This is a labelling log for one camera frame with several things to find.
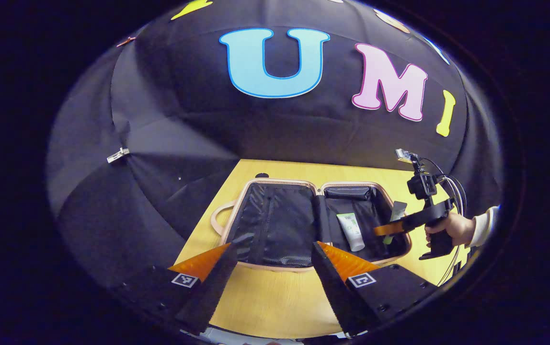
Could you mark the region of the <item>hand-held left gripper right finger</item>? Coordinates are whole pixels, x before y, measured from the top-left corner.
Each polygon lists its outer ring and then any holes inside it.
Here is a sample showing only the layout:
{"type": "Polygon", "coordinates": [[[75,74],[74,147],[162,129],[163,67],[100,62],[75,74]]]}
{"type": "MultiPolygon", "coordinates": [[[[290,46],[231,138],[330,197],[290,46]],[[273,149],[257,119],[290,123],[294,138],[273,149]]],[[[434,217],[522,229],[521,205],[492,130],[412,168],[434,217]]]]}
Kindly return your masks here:
{"type": "Polygon", "coordinates": [[[402,316],[437,290],[398,264],[382,268],[321,241],[313,243],[311,260],[347,337],[402,316]]]}

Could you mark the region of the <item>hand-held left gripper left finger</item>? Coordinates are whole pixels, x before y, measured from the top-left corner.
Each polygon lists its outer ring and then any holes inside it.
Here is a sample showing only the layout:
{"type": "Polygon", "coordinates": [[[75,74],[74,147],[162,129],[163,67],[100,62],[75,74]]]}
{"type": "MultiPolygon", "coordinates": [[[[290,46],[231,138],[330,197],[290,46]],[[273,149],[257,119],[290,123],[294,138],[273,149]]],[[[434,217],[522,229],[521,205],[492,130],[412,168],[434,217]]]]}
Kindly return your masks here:
{"type": "Polygon", "coordinates": [[[237,245],[223,244],[169,268],[149,266],[113,286],[112,294],[150,323],[199,335],[209,327],[237,262],[237,245]]]}

